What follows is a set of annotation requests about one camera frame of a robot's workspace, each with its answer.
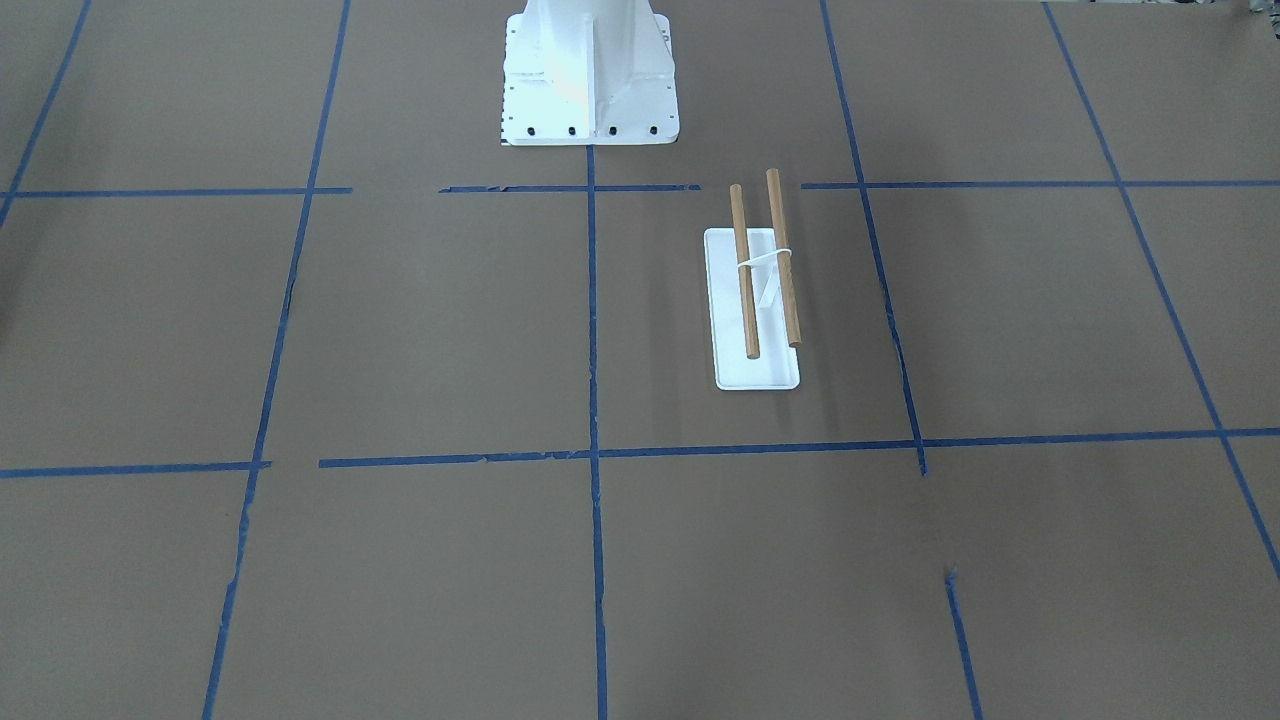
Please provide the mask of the white wooden towel rack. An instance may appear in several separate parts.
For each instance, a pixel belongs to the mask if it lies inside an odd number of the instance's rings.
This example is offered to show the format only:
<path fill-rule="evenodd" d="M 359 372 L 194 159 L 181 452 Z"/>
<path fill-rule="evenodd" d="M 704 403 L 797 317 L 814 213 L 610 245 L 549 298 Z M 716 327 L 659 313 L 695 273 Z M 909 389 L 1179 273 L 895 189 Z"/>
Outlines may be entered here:
<path fill-rule="evenodd" d="M 742 186 L 728 227 L 703 233 L 710 357 L 722 391 L 794 391 L 801 383 L 792 247 L 780 169 L 765 170 L 769 225 L 748 224 Z"/>

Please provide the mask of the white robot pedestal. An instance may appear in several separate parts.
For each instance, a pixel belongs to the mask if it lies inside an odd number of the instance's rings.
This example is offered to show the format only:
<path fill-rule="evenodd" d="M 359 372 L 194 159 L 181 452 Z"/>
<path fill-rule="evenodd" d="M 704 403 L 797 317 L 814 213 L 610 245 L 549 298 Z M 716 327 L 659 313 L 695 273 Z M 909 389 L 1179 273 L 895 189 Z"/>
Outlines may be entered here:
<path fill-rule="evenodd" d="M 678 140 L 671 23 L 649 1 L 529 1 L 504 41 L 503 145 Z"/>

